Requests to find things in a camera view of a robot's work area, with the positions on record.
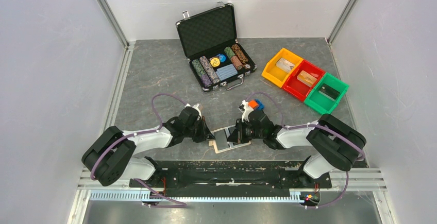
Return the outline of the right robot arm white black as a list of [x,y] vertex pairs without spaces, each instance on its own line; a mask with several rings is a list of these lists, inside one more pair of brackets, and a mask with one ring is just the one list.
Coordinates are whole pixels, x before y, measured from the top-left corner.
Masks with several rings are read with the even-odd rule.
[[350,171],[355,161],[364,158],[366,138],[331,114],[297,126],[274,124],[262,110],[254,110],[246,119],[237,119],[228,141],[247,143],[263,140],[273,150],[310,146],[317,153],[309,156],[298,172],[298,182],[311,187],[325,173],[334,169]]

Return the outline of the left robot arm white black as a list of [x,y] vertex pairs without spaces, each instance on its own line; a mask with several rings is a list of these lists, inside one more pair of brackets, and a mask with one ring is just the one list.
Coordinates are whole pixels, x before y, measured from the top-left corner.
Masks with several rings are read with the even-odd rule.
[[119,179],[140,178],[153,187],[161,182],[162,173],[152,159],[140,158],[140,154],[178,145],[185,138],[195,143],[214,139],[199,104],[185,105],[178,116],[156,128],[122,131],[111,126],[86,150],[81,162],[90,171],[91,180],[102,186]]

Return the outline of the beige leather card holder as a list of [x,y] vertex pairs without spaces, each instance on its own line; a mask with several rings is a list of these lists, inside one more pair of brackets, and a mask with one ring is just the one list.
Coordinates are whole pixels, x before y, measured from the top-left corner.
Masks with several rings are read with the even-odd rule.
[[235,126],[227,126],[224,128],[216,129],[212,131],[214,139],[209,141],[209,146],[212,147],[215,153],[222,153],[226,151],[230,151],[233,149],[237,149],[240,147],[248,146],[251,142],[237,144],[233,142],[227,141],[228,137],[235,130]]

